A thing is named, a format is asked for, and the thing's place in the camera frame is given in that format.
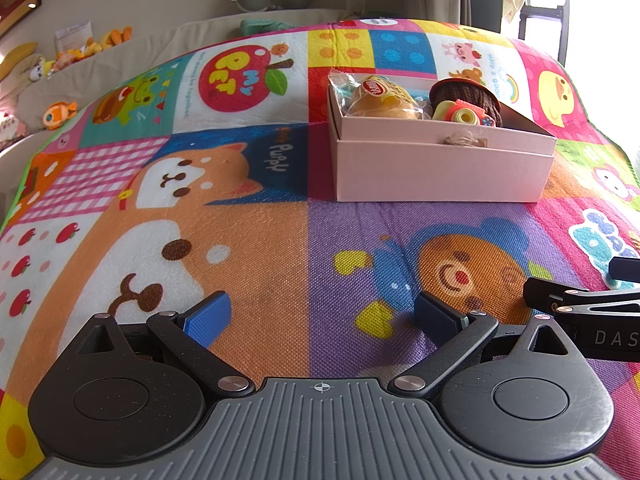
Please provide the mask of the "pink cardboard box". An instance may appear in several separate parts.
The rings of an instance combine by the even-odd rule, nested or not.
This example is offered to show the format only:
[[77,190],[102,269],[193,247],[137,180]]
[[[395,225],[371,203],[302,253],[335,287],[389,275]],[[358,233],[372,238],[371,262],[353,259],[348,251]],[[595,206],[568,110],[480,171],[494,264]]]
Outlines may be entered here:
[[502,127],[434,120],[433,81],[390,76],[431,104],[430,119],[345,117],[328,84],[335,195],[340,202],[535,203],[555,136],[501,105]]

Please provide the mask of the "packaged small bread bun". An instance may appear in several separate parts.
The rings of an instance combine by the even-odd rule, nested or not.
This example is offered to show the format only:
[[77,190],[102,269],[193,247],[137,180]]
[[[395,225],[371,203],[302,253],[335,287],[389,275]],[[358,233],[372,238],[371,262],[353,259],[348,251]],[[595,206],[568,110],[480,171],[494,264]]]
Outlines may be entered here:
[[431,104],[424,96],[413,96],[405,87],[386,76],[356,77],[341,70],[330,70],[338,108],[345,117],[430,119]]

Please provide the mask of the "colourful cartoon play mat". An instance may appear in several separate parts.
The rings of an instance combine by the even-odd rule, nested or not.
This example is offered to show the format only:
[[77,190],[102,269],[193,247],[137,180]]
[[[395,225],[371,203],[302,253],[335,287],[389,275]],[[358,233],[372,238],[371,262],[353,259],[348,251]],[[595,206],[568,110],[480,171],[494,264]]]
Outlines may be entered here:
[[[341,203],[331,70],[464,77],[552,133],[541,199]],[[639,252],[639,185],[590,124],[560,63],[494,32],[362,20],[173,55],[101,91],[35,154],[1,229],[1,474],[43,455],[40,379],[96,313],[141,323],[228,292],[214,350],[255,380],[387,379],[427,352],[409,322],[428,290],[506,323],[526,278],[615,288]]]

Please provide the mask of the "orange fish plush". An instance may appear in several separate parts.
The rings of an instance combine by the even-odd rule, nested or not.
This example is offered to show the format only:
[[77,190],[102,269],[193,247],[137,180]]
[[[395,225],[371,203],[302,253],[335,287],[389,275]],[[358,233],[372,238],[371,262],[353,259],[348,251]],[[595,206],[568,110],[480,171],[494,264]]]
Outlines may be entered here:
[[56,102],[43,113],[42,123],[48,130],[62,127],[77,114],[76,102]]

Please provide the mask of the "orange plush row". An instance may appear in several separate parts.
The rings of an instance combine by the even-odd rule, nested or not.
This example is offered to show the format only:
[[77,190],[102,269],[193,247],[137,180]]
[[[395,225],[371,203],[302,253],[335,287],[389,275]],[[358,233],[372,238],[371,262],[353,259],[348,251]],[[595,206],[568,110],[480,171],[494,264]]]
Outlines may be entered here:
[[58,52],[56,60],[52,63],[51,68],[54,72],[64,70],[67,66],[90,58],[105,50],[114,48],[131,39],[132,27],[126,26],[123,29],[112,29],[107,32],[99,41],[89,37],[83,47],[79,49],[68,50],[66,52]]

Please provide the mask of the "teal cloth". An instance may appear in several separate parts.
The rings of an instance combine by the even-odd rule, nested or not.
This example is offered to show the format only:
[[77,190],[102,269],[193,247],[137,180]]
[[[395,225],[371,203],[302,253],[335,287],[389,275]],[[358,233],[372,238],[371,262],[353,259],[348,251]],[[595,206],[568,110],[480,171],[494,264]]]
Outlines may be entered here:
[[295,25],[278,20],[264,20],[263,18],[248,18],[240,23],[242,37],[271,34],[295,28]]

